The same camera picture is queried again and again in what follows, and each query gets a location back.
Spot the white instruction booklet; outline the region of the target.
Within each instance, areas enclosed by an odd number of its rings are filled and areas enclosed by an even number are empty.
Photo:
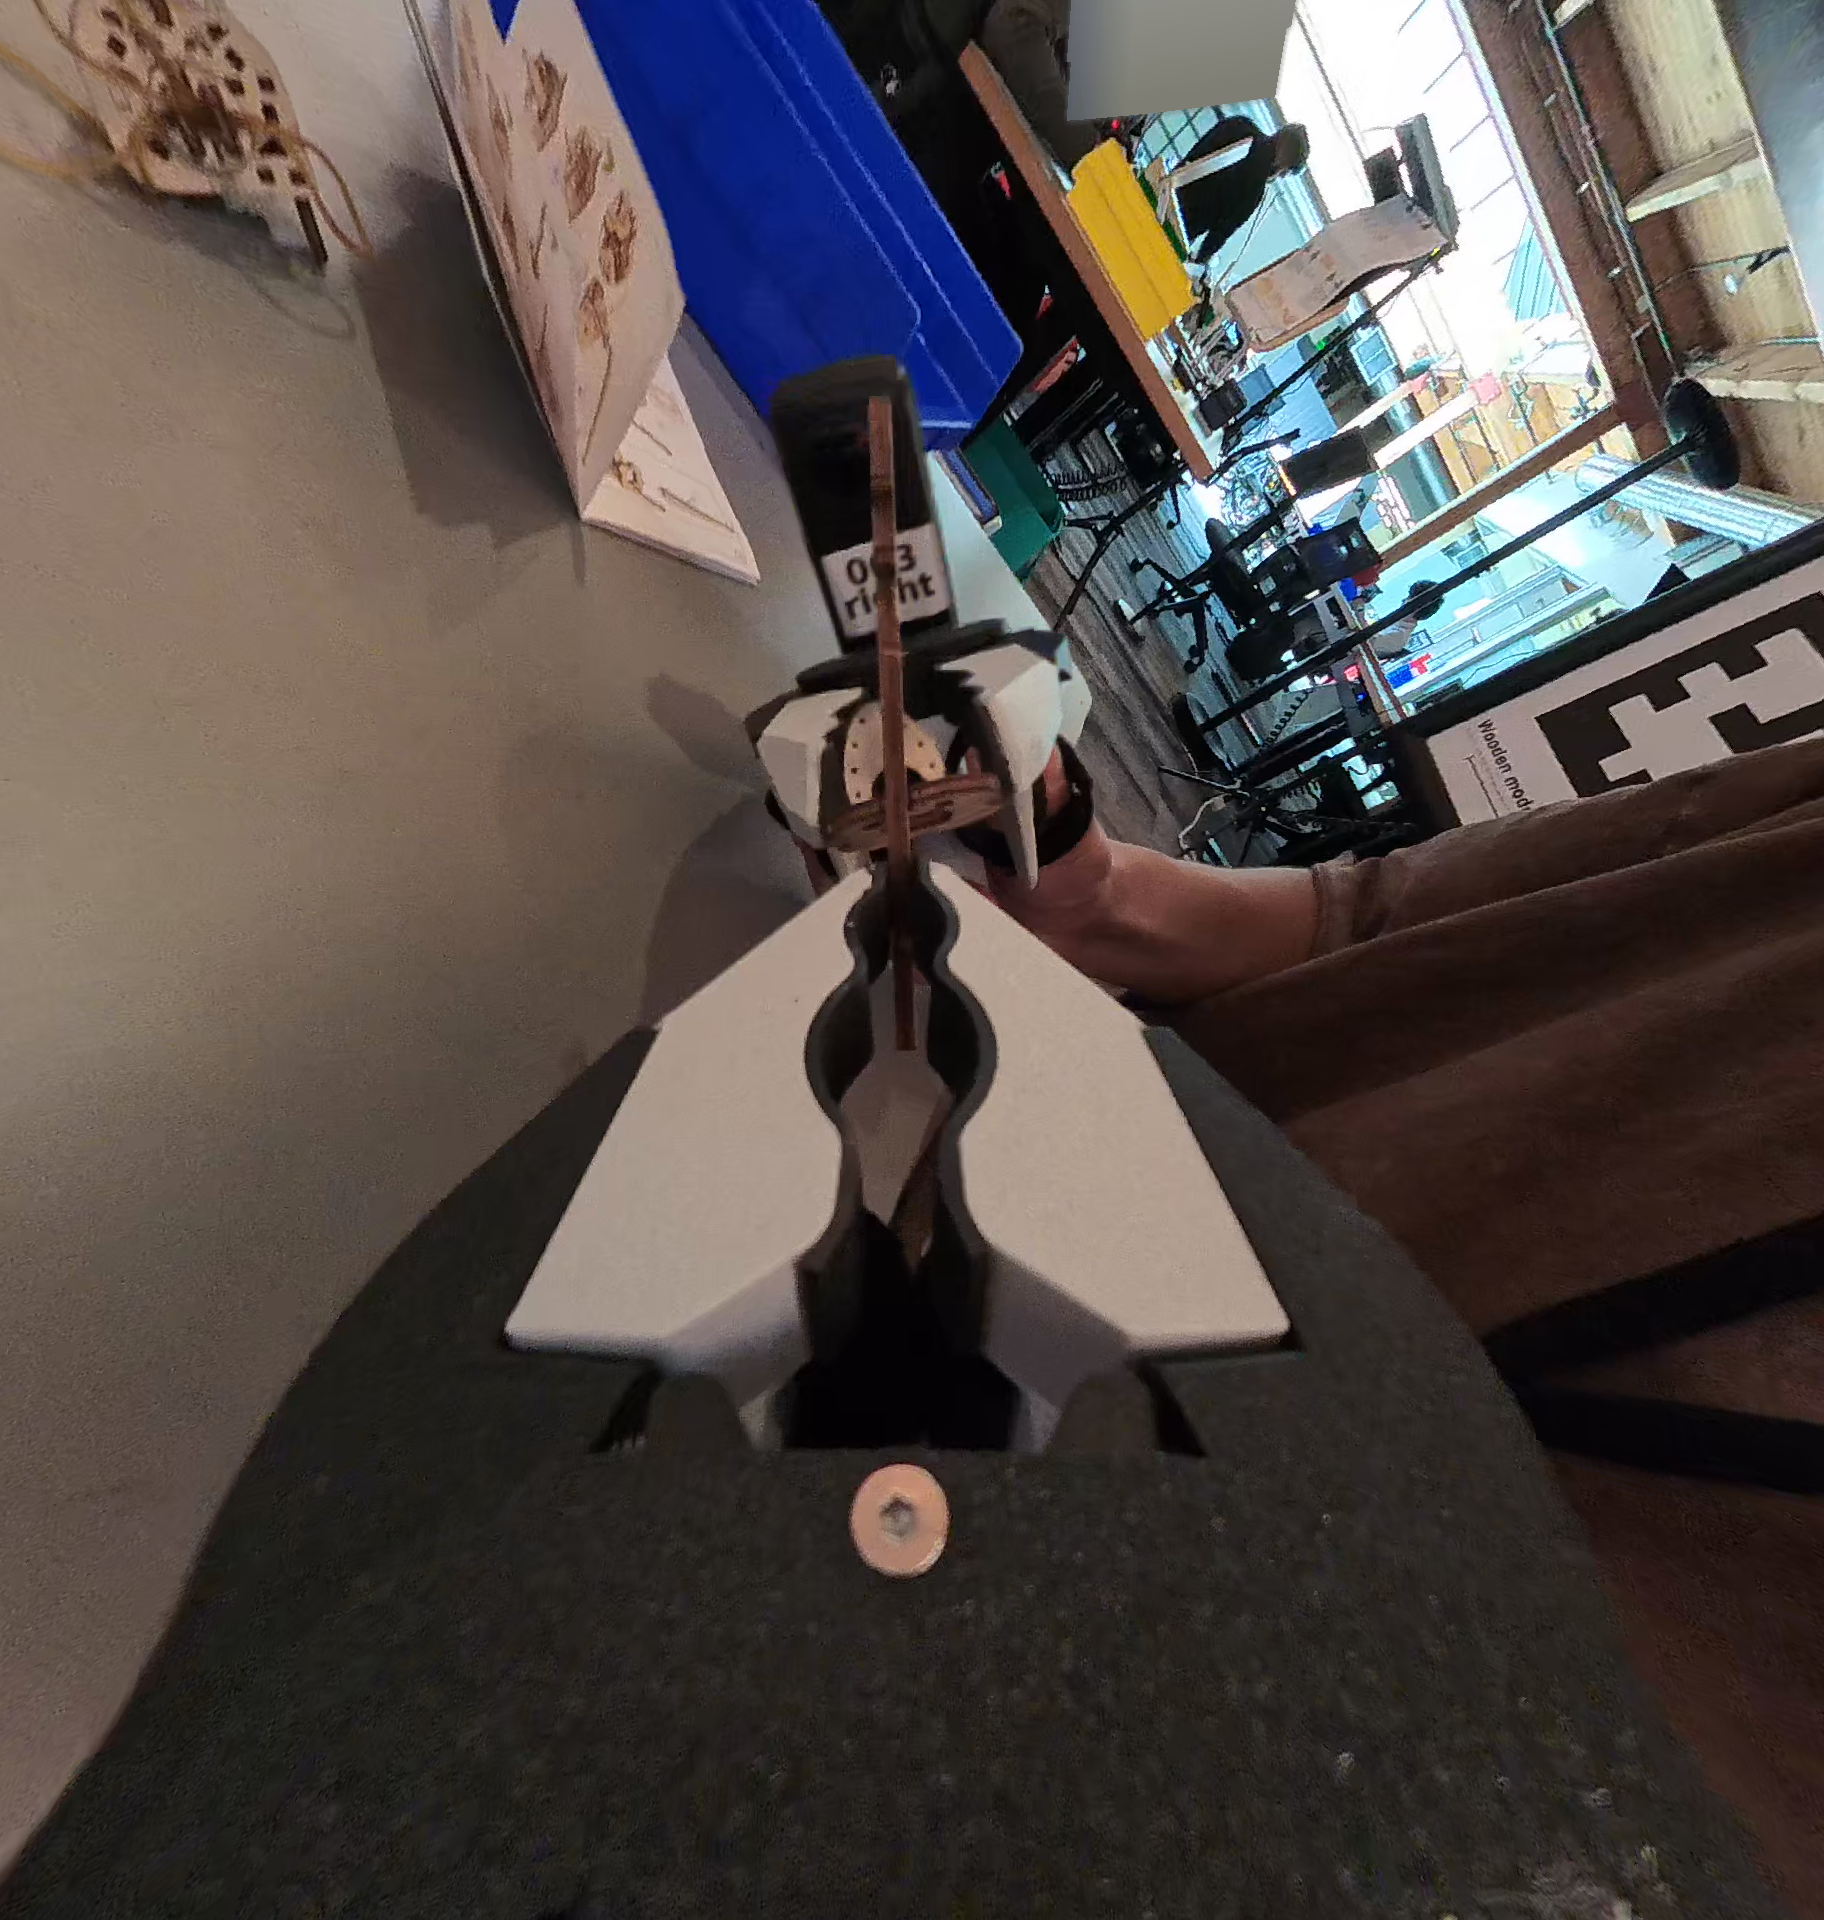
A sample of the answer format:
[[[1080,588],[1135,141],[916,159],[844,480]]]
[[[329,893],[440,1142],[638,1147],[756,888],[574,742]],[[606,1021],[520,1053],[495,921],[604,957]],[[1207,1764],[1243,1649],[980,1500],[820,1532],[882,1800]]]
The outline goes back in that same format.
[[[672,372],[672,245],[577,4],[403,6],[467,227],[580,524],[760,569]]]

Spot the framed marker sign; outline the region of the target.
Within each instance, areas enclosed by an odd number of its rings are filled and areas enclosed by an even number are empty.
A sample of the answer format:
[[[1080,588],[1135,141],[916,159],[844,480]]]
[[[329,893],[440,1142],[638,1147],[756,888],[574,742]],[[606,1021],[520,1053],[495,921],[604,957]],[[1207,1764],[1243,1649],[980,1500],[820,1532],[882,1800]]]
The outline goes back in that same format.
[[[1824,738],[1824,518],[1394,728],[1429,829]]]

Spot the black office chair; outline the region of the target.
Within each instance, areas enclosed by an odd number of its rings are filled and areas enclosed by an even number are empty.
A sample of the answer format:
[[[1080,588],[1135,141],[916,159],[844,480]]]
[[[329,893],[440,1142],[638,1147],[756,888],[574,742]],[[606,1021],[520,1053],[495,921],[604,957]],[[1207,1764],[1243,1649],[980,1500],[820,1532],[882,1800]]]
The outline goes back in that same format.
[[[1247,566],[1246,543],[1224,522],[1211,518],[1208,553],[1188,575],[1172,575],[1155,561],[1132,561],[1133,575],[1152,572],[1161,588],[1123,618],[1133,629],[1161,615],[1189,618],[1186,672],[1192,675],[1207,664],[1211,613],[1219,612],[1231,624],[1227,666],[1239,681],[1255,684],[1283,666],[1310,618],[1306,608],[1314,589],[1302,553],[1306,541],[1302,533],[1283,541],[1258,564]]]

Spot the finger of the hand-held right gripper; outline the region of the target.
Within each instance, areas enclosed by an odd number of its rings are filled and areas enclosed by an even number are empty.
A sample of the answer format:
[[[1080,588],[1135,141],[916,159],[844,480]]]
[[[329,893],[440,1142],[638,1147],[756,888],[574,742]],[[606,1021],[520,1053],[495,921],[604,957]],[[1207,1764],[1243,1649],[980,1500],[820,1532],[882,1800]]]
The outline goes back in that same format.
[[[999,636],[953,660],[965,689],[961,733],[996,782],[992,812],[1003,863],[1025,888],[1044,867],[1044,780],[1063,748],[1076,748],[1090,714],[1090,689],[1056,633]]]
[[[872,793],[852,798],[844,742],[865,693],[788,693],[756,707],[747,738],[767,782],[767,803],[803,857],[815,890],[836,888],[867,856],[834,846],[829,829]]]

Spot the blue plastic bin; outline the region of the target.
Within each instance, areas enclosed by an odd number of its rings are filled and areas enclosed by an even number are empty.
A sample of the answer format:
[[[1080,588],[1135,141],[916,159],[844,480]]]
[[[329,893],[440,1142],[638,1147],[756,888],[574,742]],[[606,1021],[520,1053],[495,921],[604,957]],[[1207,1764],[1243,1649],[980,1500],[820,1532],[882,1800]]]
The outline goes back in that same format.
[[[580,2],[692,321],[760,417],[892,359],[929,450],[980,429],[1020,338],[807,2]]]

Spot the round wooden model part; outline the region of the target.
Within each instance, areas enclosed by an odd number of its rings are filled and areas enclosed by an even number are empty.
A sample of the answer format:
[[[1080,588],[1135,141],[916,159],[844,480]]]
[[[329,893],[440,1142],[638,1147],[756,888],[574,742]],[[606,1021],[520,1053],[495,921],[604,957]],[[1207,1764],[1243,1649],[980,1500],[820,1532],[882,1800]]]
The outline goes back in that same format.
[[[967,767],[970,751],[958,747],[958,732],[946,721],[907,721],[899,753],[912,841],[980,826],[1000,810],[1000,779],[996,771]],[[834,853],[884,852],[887,762],[880,707],[876,701],[860,703],[836,736],[834,780],[829,800],[822,802],[822,843]]]

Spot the thin wooden model part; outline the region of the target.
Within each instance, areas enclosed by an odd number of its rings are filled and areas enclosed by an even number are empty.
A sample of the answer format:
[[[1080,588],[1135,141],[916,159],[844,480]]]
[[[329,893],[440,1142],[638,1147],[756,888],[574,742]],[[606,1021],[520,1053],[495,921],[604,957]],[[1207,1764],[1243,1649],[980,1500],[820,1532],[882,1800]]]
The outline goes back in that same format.
[[[911,896],[916,882],[911,787],[904,758],[904,658],[898,607],[898,468],[892,396],[867,402],[867,462],[872,512],[872,578],[876,608],[876,707],[882,769],[879,782],[887,934],[895,997],[895,1046],[917,1043],[917,969],[911,945]]]

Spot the wooden table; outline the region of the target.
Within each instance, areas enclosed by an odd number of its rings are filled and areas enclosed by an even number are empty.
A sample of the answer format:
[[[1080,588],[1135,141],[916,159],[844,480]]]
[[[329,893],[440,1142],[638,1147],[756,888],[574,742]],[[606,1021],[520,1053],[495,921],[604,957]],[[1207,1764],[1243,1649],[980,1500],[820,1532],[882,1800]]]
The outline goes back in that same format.
[[[1125,304],[1089,234],[1078,226],[1069,207],[1068,174],[1023,116],[1005,80],[984,49],[974,44],[967,45],[958,65],[1005,156],[1032,195],[1092,312],[1116,345],[1116,359],[1123,363],[1130,390],[1158,417],[1188,476],[1200,485],[1208,483],[1213,474],[1211,449],[1198,437],[1192,417],[1165,377],[1161,359],[1135,330],[1132,309]]]

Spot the green plastic crate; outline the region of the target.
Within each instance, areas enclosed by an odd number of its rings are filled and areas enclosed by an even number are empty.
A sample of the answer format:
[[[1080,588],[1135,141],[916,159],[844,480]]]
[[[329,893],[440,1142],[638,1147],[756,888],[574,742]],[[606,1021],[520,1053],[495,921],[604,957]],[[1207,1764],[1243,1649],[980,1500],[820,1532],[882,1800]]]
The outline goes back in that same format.
[[[984,425],[961,457],[992,509],[995,548],[1016,582],[1027,586],[1065,530],[1061,496],[1005,421]]]

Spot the yellow plastic bin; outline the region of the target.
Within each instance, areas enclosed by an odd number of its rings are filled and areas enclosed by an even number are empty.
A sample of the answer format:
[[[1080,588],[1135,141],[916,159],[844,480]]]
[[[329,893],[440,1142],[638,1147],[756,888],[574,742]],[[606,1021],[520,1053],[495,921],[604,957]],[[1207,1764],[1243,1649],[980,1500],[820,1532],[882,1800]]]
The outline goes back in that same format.
[[[1065,199],[1140,342],[1155,342],[1192,312],[1189,269],[1116,141],[1104,140],[1078,161]]]

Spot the person's brown clothing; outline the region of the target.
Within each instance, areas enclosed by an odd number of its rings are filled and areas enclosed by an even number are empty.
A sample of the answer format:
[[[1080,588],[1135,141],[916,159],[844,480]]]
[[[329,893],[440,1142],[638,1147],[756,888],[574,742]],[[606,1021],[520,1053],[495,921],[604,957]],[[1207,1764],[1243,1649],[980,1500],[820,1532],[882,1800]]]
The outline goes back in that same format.
[[[1824,1213],[1670,1263],[1442,1281],[1557,1458],[1628,1649],[1796,1916],[1824,1916]]]

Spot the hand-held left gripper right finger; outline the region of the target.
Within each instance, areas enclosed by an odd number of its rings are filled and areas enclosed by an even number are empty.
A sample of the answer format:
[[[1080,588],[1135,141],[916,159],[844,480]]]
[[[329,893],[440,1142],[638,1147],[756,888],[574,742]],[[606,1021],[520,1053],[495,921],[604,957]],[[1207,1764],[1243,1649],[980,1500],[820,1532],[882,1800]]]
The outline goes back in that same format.
[[[952,915],[948,983],[990,1037],[958,1172],[992,1366],[1061,1417],[1143,1364],[1283,1355],[1290,1318],[1152,1033],[963,877],[927,888]]]

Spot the person's right hand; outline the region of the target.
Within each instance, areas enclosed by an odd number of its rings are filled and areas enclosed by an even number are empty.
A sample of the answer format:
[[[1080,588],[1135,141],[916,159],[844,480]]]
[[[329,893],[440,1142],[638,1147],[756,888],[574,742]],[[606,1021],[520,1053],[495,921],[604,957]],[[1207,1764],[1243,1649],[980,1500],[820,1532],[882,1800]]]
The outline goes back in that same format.
[[[1104,991],[1164,1007],[1306,964],[1321,928],[1306,870],[1213,870],[1110,841],[1098,821],[1036,883],[990,873],[987,893]]]

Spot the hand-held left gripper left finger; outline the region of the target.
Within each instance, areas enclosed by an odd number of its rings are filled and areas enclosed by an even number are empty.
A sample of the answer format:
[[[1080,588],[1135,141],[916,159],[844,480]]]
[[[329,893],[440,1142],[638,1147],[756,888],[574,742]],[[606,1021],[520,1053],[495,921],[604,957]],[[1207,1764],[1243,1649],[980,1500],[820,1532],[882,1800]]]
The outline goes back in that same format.
[[[638,1035],[579,1188],[507,1314],[525,1357],[700,1381],[759,1432],[899,1309],[844,1097],[876,1053],[882,886],[846,877]]]

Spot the person's right forearm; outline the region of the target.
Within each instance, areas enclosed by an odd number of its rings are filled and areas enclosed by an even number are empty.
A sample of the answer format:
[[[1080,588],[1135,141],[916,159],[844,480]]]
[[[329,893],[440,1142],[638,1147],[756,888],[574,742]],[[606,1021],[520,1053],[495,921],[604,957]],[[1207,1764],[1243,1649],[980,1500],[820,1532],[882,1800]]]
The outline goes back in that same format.
[[[1824,1288],[1824,738],[1311,878],[1172,1025],[1476,1335]]]

